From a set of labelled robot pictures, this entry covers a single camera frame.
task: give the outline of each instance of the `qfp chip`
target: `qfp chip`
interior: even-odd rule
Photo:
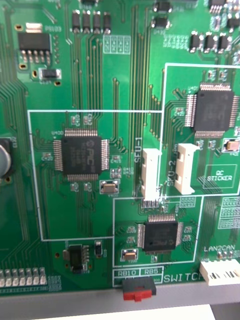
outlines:
[[[196,99],[195,131],[225,132],[230,127],[232,90],[199,90]]]
[[[196,138],[221,138],[235,125],[238,103],[229,84],[203,82],[187,96],[185,126],[194,129]]]
[[[61,140],[65,175],[100,175],[102,138],[99,136],[64,137]]]
[[[176,248],[177,222],[146,222],[144,248],[146,252],[171,251]]]
[[[55,169],[68,181],[97,180],[109,169],[109,141],[96,130],[66,129],[61,140],[54,140]]]
[[[173,214],[149,215],[137,228],[137,246],[147,254],[172,251],[182,242],[183,223]]]
[[[17,36],[21,51],[51,51],[50,35],[48,33],[19,32]]]

